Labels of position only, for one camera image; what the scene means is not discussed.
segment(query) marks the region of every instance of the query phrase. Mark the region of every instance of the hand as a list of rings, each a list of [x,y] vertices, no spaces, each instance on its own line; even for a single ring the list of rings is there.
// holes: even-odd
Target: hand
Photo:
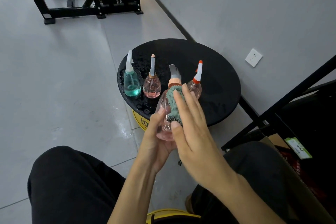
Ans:
[[[208,130],[203,110],[195,94],[182,86],[185,98],[174,90],[173,95],[183,127],[172,122],[173,137],[179,157],[190,175],[204,188],[216,195],[216,189],[226,187],[236,173],[221,155]]]
[[[158,126],[165,115],[164,109],[161,108],[150,117],[149,126],[143,135],[138,153],[140,158],[152,166],[155,173],[161,170],[170,152],[176,149],[175,142],[164,141],[156,137]]]

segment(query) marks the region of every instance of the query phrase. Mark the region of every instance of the finger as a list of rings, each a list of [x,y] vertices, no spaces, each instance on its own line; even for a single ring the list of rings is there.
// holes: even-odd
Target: finger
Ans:
[[[207,123],[207,120],[205,119],[205,115],[204,115],[204,112],[203,112],[203,109],[198,101],[198,99],[196,98],[195,96],[195,93],[194,92],[191,92],[191,95],[192,95],[192,98],[194,99],[196,105],[197,105],[197,108],[199,110],[199,114],[201,115],[201,118],[202,120],[204,121],[204,123],[206,124]]]
[[[165,110],[161,107],[160,110],[157,113],[154,113],[151,115],[149,119],[149,125],[148,128],[146,129],[145,133],[146,134],[151,134],[151,135],[156,135],[157,133],[157,128],[163,118],[165,117]]]
[[[202,117],[201,117],[200,111],[197,107],[197,104],[196,104],[195,100],[193,99],[193,96],[191,95],[191,93],[190,93],[190,91],[187,87],[187,84],[182,85],[182,93],[184,95],[185,102],[187,103],[187,105],[189,107],[190,113],[191,113],[192,117],[194,118],[194,121],[197,124],[200,124],[201,122],[203,122]]]
[[[186,102],[182,99],[181,95],[177,90],[173,91],[174,100],[177,105],[178,113],[180,114],[183,128],[187,129],[188,131],[194,130],[194,119],[191,115],[189,108],[186,104]]]
[[[190,152],[190,147],[186,141],[186,137],[184,135],[181,124],[173,120],[171,123],[171,131],[173,133],[173,138],[176,143],[178,153],[184,155]]]

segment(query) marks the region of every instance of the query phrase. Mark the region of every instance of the black pants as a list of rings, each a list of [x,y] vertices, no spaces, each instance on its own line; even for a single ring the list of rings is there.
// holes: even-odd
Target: black pants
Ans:
[[[285,189],[278,154],[259,142],[240,145],[225,159],[281,218],[287,219]],[[102,161],[67,146],[46,151],[28,179],[33,224],[106,224],[125,179]],[[202,223],[237,223],[210,192],[197,186],[192,208]]]

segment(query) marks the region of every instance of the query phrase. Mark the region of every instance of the teal spray bottle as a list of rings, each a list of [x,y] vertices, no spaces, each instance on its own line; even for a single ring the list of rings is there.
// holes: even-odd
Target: teal spray bottle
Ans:
[[[124,92],[129,97],[136,97],[141,93],[141,86],[137,73],[132,67],[132,51],[127,54],[126,70],[124,73]]]

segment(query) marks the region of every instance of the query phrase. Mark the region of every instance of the forearm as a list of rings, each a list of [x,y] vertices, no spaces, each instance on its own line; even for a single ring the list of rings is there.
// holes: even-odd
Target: forearm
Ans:
[[[240,224],[284,224],[285,222],[254,192],[247,180],[238,174],[232,184],[215,195]]]
[[[107,224],[145,223],[156,173],[136,158]]]

